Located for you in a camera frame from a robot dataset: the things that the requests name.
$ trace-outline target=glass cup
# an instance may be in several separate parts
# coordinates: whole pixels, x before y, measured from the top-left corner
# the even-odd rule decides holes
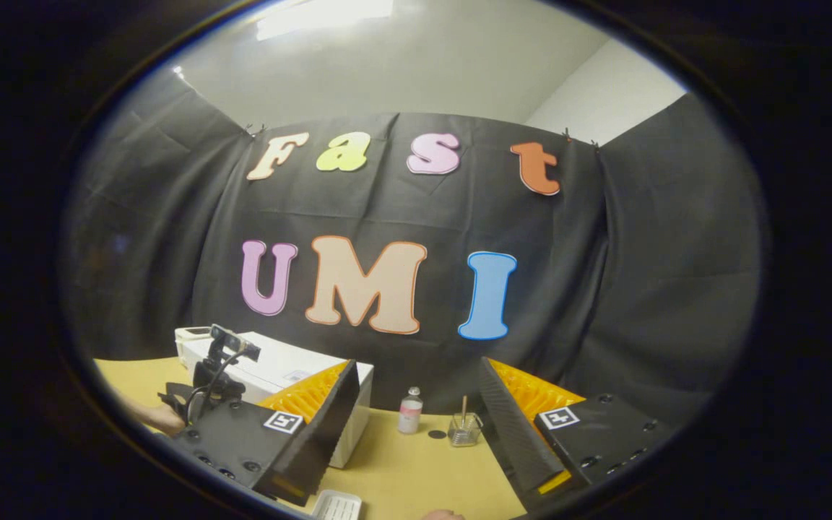
[[[453,414],[451,422],[448,424],[448,441],[455,447],[473,446],[480,438],[480,428],[482,427],[483,422],[474,412],[464,416],[463,424],[462,415]]]

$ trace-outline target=small bottle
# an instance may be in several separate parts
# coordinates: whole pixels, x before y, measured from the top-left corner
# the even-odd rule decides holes
[[[416,433],[419,429],[419,415],[423,411],[423,400],[419,398],[419,387],[409,389],[409,395],[400,402],[400,421],[396,429],[400,433]]]

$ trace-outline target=blue letter i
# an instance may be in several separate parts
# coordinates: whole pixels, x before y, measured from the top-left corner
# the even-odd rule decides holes
[[[468,266],[474,272],[474,294],[471,316],[459,326],[460,335],[467,339],[497,339],[509,332],[503,323],[506,283],[518,264],[515,257],[504,253],[477,251],[468,256]]]

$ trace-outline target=white box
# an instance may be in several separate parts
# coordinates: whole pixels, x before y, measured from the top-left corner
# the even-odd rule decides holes
[[[240,336],[259,347],[261,350],[259,361],[254,362],[252,359],[242,357],[238,363],[227,367],[227,375],[234,381],[246,385],[243,401],[252,404],[258,404],[268,396],[308,376],[345,361],[342,358],[278,342],[277,339],[271,339],[256,332],[242,332]],[[187,329],[175,330],[178,359],[182,365],[185,365],[185,368],[188,368],[189,378],[194,379],[195,365],[207,358],[212,340],[210,328],[191,328],[190,326]],[[333,452],[333,457],[329,461],[331,467],[341,468],[346,465],[370,417],[374,365],[356,363],[356,366],[359,375],[359,397],[336,445],[336,451]]]
[[[323,490],[316,499],[313,516],[316,520],[358,520],[361,512],[361,497]]]

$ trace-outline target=ceiling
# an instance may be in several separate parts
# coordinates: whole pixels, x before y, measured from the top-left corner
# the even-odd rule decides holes
[[[609,39],[534,0],[393,0],[389,17],[261,42],[258,18],[169,62],[252,129],[375,112],[525,123]]]

